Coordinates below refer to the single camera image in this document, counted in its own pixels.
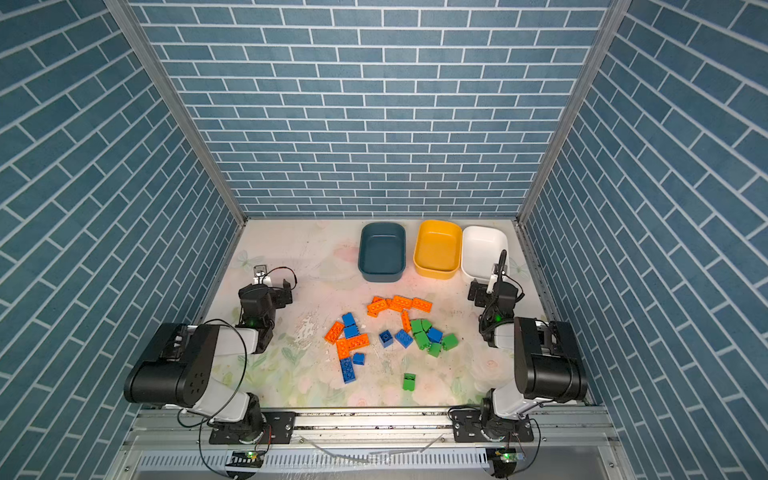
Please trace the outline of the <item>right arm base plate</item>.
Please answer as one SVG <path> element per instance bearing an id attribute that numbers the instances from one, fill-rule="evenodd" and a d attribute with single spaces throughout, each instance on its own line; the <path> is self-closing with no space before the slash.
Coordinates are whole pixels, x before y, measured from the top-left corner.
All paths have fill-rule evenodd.
<path id="1" fill-rule="evenodd" d="M 502 419 L 479 407 L 458 406 L 447 411 L 457 443 L 510 442 L 534 440 L 531 424 L 524 420 Z"/>

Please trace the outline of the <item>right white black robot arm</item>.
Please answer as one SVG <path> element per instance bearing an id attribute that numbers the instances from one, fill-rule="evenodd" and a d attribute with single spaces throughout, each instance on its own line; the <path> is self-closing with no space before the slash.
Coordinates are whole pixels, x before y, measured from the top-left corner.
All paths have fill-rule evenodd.
<path id="1" fill-rule="evenodd" d="M 486 283 L 471 282 L 468 299 L 482 312 L 478 331 L 492 348 L 513 352 L 513 381 L 492 388 L 480 406 L 479 429 L 491 441 L 532 439 L 529 412 L 549 403 L 582 401 L 588 375 L 572 326 L 520 317 L 514 309 L 525 296 L 506 272 L 502 250 Z"/>

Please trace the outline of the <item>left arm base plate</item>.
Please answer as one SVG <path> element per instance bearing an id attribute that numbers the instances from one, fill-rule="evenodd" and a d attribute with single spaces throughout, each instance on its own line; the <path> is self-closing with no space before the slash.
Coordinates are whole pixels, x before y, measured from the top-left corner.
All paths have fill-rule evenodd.
<path id="1" fill-rule="evenodd" d="M 211 445 L 289 444 L 297 414 L 293 411 L 260 411 L 238 422 L 213 422 Z"/>

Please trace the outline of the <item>dark teal plastic bin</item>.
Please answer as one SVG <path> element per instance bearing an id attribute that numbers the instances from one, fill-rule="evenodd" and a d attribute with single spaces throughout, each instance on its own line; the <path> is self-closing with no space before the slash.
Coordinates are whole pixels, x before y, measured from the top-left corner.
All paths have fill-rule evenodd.
<path id="1" fill-rule="evenodd" d="M 358 269 L 367 282 L 393 283 L 406 267 L 406 232 L 393 222 L 374 222 L 363 227 Z"/>

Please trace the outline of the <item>white plastic bin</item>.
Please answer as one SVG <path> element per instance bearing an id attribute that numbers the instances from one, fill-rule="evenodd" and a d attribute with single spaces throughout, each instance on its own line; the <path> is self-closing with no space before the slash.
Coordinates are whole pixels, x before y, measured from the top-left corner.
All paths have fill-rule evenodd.
<path id="1" fill-rule="evenodd" d="M 501 230 L 468 226 L 462 233 L 461 273 L 465 281 L 487 283 L 502 250 L 509 248 Z"/>

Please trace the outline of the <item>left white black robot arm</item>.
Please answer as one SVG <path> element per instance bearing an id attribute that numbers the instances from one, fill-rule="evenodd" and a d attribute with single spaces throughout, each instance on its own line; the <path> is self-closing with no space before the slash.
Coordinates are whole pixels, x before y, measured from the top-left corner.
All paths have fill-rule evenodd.
<path id="1" fill-rule="evenodd" d="M 296 415 L 265 413 L 257 395 L 242 389 L 245 376 L 229 387 L 212 378 L 214 361 L 240 355 L 243 365 L 263 354 L 273 338 L 276 312 L 293 302 L 298 278 L 280 286 L 264 265 L 238 291 L 240 310 L 233 325 L 221 319 L 200 325 L 163 323 L 140 355 L 124 384 L 134 404 L 174 405 L 201 417 L 198 428 L 211 428 L 212 445 L 289 444 Z"/>

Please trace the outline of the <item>yellow plastic bin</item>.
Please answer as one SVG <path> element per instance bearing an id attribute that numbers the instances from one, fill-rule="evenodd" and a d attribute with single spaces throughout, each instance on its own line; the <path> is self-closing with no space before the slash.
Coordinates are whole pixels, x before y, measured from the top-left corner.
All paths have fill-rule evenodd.
<path id="1" fill-rule="evenodd" d="M 449 280 L 459 270 L 462 228 L 452 222 L 425 220 L 419 228 L 413 254 L 416 272 L 423 277 Z"/>

